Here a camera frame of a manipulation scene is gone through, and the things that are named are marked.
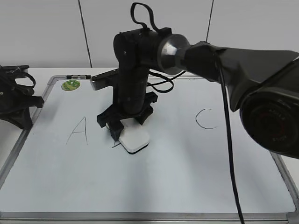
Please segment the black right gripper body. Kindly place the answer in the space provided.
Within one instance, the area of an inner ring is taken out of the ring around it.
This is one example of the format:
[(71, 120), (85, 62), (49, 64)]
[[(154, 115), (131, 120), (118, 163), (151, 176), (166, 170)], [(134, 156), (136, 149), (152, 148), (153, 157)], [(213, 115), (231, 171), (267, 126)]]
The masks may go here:
[(118, 104), (112, 104), (104, 112), (97, 116), (97, 122), (100, 125), (100, 127), (104, 127), (109, 119), (124, 120), (138, 117), (144, 110), (153, 109), (151, 103), (156, 103), (157, 99), (158, 95), (155, 94), (153, 91), (146, 93), (141, 109), (138, 112), (134, 113), (126, 111), (124, 107)]

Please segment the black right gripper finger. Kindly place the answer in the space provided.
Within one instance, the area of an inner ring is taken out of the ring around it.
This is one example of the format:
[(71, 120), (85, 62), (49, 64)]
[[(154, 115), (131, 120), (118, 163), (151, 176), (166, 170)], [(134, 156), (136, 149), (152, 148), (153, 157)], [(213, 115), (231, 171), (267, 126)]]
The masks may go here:
[(121, 132), (124, 129), (124, 125), (122, 124), (122, 122), (119, 119), (109, 119), (107, 121), (107, 127), (113, 140), (119, 140)]
[(146, 109), (138, 117), (135, 117), (135, 120), (142, 125), (152, 113), (153, 109)]

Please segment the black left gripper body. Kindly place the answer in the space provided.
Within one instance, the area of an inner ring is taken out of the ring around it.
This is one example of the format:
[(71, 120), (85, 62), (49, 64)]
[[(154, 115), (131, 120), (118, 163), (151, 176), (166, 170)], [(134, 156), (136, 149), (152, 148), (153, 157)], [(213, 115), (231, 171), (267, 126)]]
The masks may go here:
[(0, 119), (23, 130), (33, 121), (30, 108), (42, 108), (44, 99), (34, 96), (36, 80), (27, 72), (28, 65), (0, 67)]

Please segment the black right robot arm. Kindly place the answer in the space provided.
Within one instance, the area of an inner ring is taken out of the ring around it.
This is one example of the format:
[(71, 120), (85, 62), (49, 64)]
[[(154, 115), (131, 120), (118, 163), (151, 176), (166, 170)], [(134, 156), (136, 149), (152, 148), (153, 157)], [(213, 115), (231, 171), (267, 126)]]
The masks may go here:
[(94, 87), (113, 88), (113, 103), (97, 116), (117, 140), (121, 121), (142, 124), (152, 113), (155, 93), (147, 93), (149, 75), (182, 71), (216, 82), (228, 91), (230, 110), (240, 113), (248, 135), (263, 148), (299, 156), (299, 54), (291, 50), (252, 50), (191, 45), (170, 28), (141, 28), (114, 37), (119, 66), (93, 78)]

